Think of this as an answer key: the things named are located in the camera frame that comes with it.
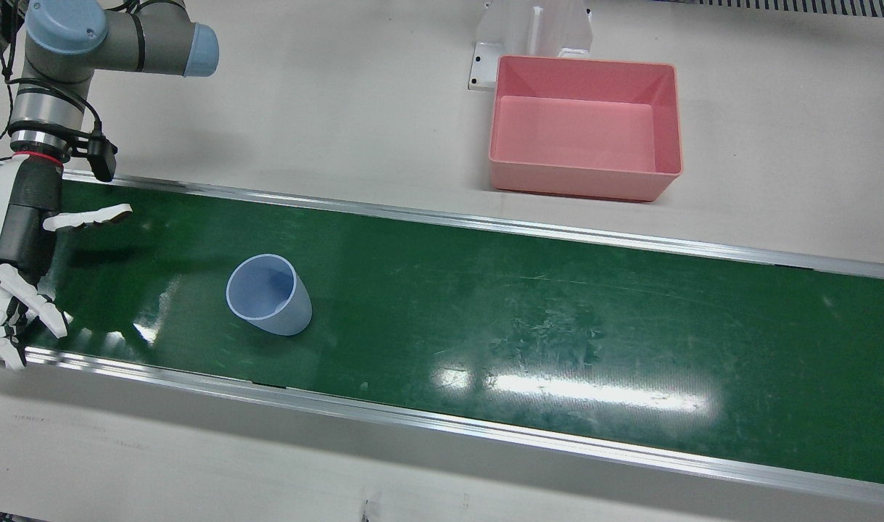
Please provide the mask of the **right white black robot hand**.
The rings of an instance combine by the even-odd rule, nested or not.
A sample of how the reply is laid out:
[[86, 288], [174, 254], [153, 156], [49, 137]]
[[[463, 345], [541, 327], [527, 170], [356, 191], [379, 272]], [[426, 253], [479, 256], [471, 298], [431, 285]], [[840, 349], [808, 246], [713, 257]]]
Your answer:
[[26, 367], [20, 337], [31, 321], [57, 339], [68, 334], [65, 314], [38, 290], [58, 233], [114, 223], [133, 211], [129, 204], [63, 211], [63, 174], [60, 162], [41, 153], [15, 153], [0, 166], [0, 358], [10, 370]]

